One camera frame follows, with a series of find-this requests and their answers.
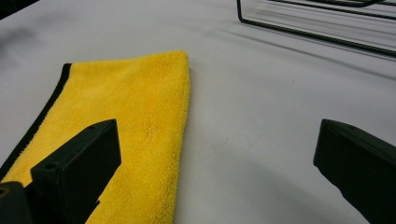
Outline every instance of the cloth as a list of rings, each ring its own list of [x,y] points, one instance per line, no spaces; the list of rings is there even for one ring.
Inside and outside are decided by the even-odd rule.
[[[171,223],[189,98],[184,51],[67,64],[46,108],[3,165],[2,182],[26,186],[30,169],[71,137],[116,119],[122,164],[87,223]]]

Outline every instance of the table surface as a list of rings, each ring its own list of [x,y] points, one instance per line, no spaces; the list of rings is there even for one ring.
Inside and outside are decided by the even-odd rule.
[[[395,61],[242,24],[231,0],[41,0],[1,20],[0,163],[64,63],[174,49],[191,73],[176,223],[367,223],[313,157],[322,119],[396,145]]]

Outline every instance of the folded towel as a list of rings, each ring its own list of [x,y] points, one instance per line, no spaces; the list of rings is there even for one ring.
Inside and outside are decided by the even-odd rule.
[[[66,64],[48,104],[1,168],[2,182],[29,184],[30,169],[52,151],[87,126],[116,119],[122,165],[87,223],[171,223],[189,97],[183,51]]]

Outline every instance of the fuzzy yellow fabric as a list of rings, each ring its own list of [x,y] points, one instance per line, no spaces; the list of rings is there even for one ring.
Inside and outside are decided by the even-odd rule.
[[[122,164],[87,223],[172,223],[190,97],[187,54],[73,63],[35,137],[3,181],[30,169],[84,128],[116,119]]]

